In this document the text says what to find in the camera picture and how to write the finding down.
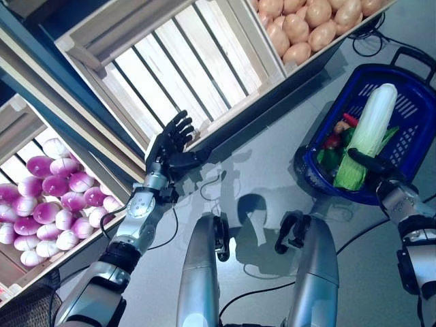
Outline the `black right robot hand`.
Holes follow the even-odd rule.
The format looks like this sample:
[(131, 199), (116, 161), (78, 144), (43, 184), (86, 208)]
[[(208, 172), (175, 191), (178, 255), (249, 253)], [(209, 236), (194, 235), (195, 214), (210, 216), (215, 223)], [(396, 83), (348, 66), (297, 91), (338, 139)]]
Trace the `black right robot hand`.
[(352, 160), (368, 170), (364, 182), (368, 188), (375, 189), (380, 183), (385, 181), (406, 181), (405, 175), (391, 161), (385, 160), (379, 155), (370, 157), (361, 153), (357, 148), (349, 149), (347, 154)]

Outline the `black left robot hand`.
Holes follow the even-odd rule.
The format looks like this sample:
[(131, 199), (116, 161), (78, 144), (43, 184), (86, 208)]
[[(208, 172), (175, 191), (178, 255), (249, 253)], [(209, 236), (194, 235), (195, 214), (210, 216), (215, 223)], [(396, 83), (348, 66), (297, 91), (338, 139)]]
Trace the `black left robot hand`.
[(185, 151), (185, 146), (193, 140), (194, 128), (191, 123), (192, 118), (183, 110), (164, 127), (146, 157), (147, 175), (157, 172), (170, 179), (207, 162), (210, 149)]

